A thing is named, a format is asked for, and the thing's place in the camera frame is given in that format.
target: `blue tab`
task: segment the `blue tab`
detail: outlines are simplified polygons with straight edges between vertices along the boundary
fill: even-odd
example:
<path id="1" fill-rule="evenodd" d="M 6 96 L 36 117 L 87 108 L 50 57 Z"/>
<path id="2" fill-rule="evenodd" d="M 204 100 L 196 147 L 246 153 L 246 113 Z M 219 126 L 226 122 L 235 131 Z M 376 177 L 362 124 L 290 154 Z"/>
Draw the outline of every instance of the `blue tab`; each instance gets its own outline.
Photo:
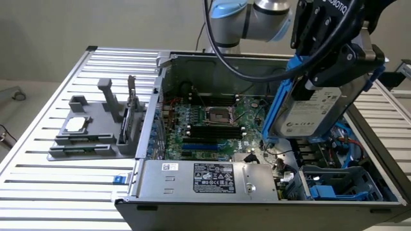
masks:
<path id="1" fill-rule="evenodd" d="M 314 185 L 310 188 L 310 193 L 315 200 L 324 201 L 363 201 L 368 196 L 368 192 L 355 195 L 336 195 L 331 185 Z"/>
<path id="2" fill-rule="evenodd" d="M 114 185 L 124 185 L 126 184 L 126 178 L 123 176 L 115 176 L 114 178 Z"/>
<path id="3" fill-rule="evenodd" d="M 215 0 L 211 5 L 211 18 L 224 18 L 242 11 L 247 0 Z"/>
<path id="4" fill-rule="evenodd" d="M 370 79 L 368 79 L 368 82 L 363 88 L 363 91 L 368 91 L 372 87 L 372 84 L 375 82 L 375 80 L 380 77 L 380 75 L 383 74 L 386 70 L 386 66 L 380 66 L 375 71 L 374 71 L 374 74 L 371 75 Z"/>

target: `warning label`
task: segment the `warning label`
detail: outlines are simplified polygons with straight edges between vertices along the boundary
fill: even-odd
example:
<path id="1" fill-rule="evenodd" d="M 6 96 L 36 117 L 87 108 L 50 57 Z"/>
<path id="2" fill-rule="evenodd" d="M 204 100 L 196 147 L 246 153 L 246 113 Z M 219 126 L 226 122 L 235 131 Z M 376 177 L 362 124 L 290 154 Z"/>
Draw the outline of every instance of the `warning label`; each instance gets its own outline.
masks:
<path id="1" fill-rule="evenodd" d="M 194 191 L 236 193 L 232 165 L 194 164 Z"/>

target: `metal bracket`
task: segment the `metal bracket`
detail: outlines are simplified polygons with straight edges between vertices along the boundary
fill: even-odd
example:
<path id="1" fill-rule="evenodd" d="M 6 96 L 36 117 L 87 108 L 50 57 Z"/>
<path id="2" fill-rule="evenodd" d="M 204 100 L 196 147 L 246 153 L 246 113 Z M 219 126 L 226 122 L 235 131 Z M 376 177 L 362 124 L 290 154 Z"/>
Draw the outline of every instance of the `metal bracket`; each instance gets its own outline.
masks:
<path id="1" fill-rule="evenodd" d="M 164 67 L 171 66 L 172 59 L 174 57 L 171 57 L 170 51 L 160 51 L 155 59 L 156 68 L 164 68 Z"/>
<path id="2" fill-rule="evenodd" d="M 376 58 L 376 54 L 372 49 L 372 43 L 371 43 L 371 37 L 370 37 L 370 32 L 368 32 L 368 21 L 364 21 L 359 35 L 352 39 L 352 43 L 358 44 L 359 47 L 363 49 L 366 53 L 366 60 L 367 61 L 374 61 Z"/>

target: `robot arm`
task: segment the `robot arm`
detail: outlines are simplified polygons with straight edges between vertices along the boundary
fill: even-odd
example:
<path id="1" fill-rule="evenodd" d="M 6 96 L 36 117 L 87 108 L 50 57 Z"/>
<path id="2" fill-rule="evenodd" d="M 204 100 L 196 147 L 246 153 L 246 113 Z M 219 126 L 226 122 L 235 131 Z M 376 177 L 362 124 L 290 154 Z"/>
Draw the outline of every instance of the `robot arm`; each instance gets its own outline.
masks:
<path id="1" fill-rule="evenodd" d="M 384 69 L 384 54 L 378 46 L 371 44 L 370 34 L 376 27 L 382 11 L 394 1 L 299 0 L 291 38 L 291 47 L 296 52 L 288 62 L 287 73 L 292 73 L 303 65 L 308 67 L 302 74 L 292 75 L 282 83 L 264 120 L 266 139 L 308 138 L 312 142 L 322 141 L 322 137 L 328 133 L 360 92 L 368 90 Z M 276 2 L 278 6 L 287 4 L 282 0 L 264 2 L 272 5 Z M 251 14 L 255 15 L 262 13 L 256 10 L 260 9 L 258 3 L 262 1 L 256 1 L 252 5 Z M 352 13 L 350 10 L 355 4 L 356 12 Z M 240 16 L 240 12 L 239 10 L 232 16 Z M 287 26 L 286 18 L 283 14 L 283 21 L 271 20 L 266 37 L 256 36 L 258 31 L 254 30 L 250 35 L 247 33 L 247 37 L 264 38 L 268 41 L 270 36 L 284 33 L 280 28 Z M 350 23 L 346 24 L 343 33 L 335 36 L 344 20 Z M 263 21 L 259 21 L 259 26 L 254 22 L 251 25 L 260 29 L 260 33 L 266 32 L 262 29 Z M 327 46 L 328 50 L 324 51 L 330 38 L 332 46 Z M 319 53 L 322 53 L 319 60 L 310 63 Z"/>
<path id="2" fill-rule="evenodd" d="M 211 5 L 214 39 L 223 53 L 240 52 L 240 39 L 279 41 L 291 24 L 287 0 L 215 0 Z"/>

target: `blue plastic bracket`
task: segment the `blue plastic bracket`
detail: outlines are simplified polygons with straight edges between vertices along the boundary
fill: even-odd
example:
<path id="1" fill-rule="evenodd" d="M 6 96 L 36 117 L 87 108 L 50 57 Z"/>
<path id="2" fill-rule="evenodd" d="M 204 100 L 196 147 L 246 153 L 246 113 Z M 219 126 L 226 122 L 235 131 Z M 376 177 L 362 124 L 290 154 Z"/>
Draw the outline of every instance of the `blue plastic bracket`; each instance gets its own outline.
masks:
<path id="1" fill-rule="evenodd" d="M 336 195 L 331 185 L 314 185 L 310 188 L 311 197 L 315 200 L 327 201 L 363 201 L 368 192 L 360 192 L 355 195 Z"/>
<path id="2" fill-rule="evenodd" d="M 127 176 L 115 176 L 114 185 L 126 185 Z"/>
<path id="3" fill-rule="evenodd" d="M 288 60 L 287 63 L 287 70 L 295 68 L 299 64 L 302 64 L 300 57 L 298 55 L 294 55 L 294 57 Z M 290 79 L 284 80 L 280 84 L 280 87 L 278 88 L 276 95 L 274 98 L 274 102 L 271 104 L 271 108 L 267 114 L 267 117 L 264 119 L 264 124 L 263 124 L 263 139 L 267 142 L 276 142 L 278 138 L 270 136 L 270 128 L 274 124 L 274 120 L 278 114 L 278 111 L 280 109 L 280 106 L 283 104 L 284 98 L 287 96 L 288 91 L 291 90 L 292 82 Z"/>

